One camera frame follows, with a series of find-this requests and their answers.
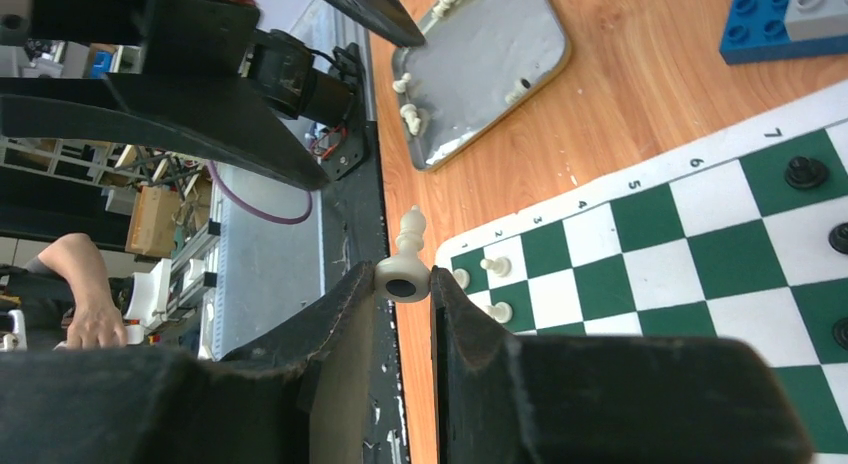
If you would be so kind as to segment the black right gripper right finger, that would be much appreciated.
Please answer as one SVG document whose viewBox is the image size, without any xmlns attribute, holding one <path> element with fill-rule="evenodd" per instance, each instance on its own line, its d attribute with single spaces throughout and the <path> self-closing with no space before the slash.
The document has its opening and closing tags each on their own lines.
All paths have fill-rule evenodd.
<svg viewBox="0 0 848 464">
<path fill-rule="evenodd" d="M 724 338 L 518 335 L 430 276 L 443 463 L 809 463 L 775 373 Z"/>
</svg>

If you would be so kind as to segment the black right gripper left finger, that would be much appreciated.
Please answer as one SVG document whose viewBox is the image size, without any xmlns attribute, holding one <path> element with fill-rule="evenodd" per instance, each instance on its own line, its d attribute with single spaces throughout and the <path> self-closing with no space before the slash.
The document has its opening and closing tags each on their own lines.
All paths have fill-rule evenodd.
<svg viewBox="0 0 848 464">
<path fill-rule="evenodd" d="M 374 270 L 218 361 L 167 346 L 1 358 L 5 463 L 359 463 Z"/>
</svg>

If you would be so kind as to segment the white bishop piece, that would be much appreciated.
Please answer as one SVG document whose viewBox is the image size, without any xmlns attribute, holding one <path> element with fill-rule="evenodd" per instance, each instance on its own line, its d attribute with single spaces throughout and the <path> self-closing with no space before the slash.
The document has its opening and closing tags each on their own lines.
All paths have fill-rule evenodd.
<svg viewBox="0 0 848 464">
<path fill-rule="evenodd" d="M 395 303 L 414 303 L 428 296 L 430 268 L 419 257 L 426 227 L 427 220 L 417 205 L 401 217 L 395 239 L 397 252 L 375 267 L 374 285 L 381 297 Z"/>
</svg>

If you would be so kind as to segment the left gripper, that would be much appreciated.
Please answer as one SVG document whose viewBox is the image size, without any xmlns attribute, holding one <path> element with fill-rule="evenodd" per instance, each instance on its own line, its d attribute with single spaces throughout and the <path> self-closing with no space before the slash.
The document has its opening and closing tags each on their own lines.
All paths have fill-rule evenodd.
<svg viewBox="0 0 848 464">
<path fill-rule="evenodd" d="M 4 77 L 1 133 L 154 147 L 318 190 L 327 173 L 247 80 L 228 77 L 259 18 L 254 0 L 32 0 L 32 36 L 138 46 L 152 75 Z"/>
</svg>

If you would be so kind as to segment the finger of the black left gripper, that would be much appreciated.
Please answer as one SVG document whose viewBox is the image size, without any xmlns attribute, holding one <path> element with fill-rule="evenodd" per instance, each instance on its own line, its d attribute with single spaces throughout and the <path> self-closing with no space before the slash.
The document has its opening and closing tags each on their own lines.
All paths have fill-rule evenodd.
<svg viewBox="0 0 848 464">
<path fill-rule="evenodd" d="M 397 47 L 420 47 L 426 38 L 400 0 L 324 0 Z"/>
</svg>

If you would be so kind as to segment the person hand in background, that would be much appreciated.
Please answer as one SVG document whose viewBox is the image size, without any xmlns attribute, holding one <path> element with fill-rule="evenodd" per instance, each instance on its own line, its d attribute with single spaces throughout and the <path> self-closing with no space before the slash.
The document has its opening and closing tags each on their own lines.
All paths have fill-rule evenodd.
<svg viewBox="0 0 848 464">
<path fill-rule="evenodd" d="M 105 261 L 88 235 L 64 235 L 39 253 L 38 260 L 67 282 L 74 298 L 67 348 L 110 348 L 128 344 L 123 316 L 112 299 Z"/>
</svg>

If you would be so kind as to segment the green white chess board mat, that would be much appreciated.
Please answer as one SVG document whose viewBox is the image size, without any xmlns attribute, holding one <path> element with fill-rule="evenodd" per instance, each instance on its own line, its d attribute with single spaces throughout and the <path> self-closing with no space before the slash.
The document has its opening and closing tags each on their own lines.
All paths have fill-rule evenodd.
<svg viewBox="0 0 848 464">
<path fill-rule="evenodd" d="M 847 459 L 847 86 L 446 240 L 435 262 L 519 334 L 731 337 L 815 461 Z"/>
</svg>

